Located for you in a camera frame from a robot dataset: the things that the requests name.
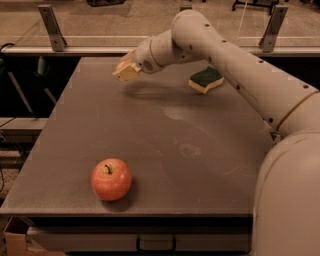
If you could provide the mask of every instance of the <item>apple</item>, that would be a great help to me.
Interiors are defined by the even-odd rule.
[[[128,165],[117,158],[108,158],[98,163],[91,174],[91,186],[95,194],[104,201],[115,201],[124,197],[132,182]]]

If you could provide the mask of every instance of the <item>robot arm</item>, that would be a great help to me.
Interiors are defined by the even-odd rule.
[[[119,80],[152,74],[173,63],[207,60],[274,130],[306,99],[318,92],[305,82],[227,42],[199,12],[187,10],[170,30],[143,41],[125,56],[114,75]]]
[[[200,13],[179,13],[170,30],[125,56],[128,80],[173,63],[207,60],[285,137],[265,158],[254,203],[254,256],[320,255],[320,94],[309,84],[227,42]]]

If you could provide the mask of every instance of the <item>yellow sponge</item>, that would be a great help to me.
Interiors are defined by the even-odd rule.
[[[190,77],[189,86],[206,94],[212,88],[222,84],[223,76],[213,67],[208,66],[205,70],[197,72]]]

